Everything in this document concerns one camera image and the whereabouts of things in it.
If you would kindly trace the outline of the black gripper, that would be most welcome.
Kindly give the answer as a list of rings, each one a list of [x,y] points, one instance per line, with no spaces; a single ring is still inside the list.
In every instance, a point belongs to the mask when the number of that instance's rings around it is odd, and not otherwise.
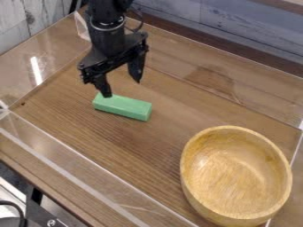
[[[127,34],[125,26],[106,29],[88,25],[93,42],[88,55],[79,62],[80,78],[84,83],[94,83],[105,98],[113,97],[107,73],[125,64],[135,82],[141,82],[146,63],[149,34],[137,31]]]

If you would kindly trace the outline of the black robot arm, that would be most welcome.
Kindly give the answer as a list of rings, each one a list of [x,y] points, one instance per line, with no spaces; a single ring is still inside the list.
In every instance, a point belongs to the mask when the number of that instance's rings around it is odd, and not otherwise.
[[[149,33],[142,31],[143,23],[126,33],[126,13],[133,2],[134,0],[88,0],[86,22],[91,49],[78,68],[82,81],[91,83],[105,98],[113,97],[109,72],[129,65],[134,81],[139,82],[143,76],[150,50]]]

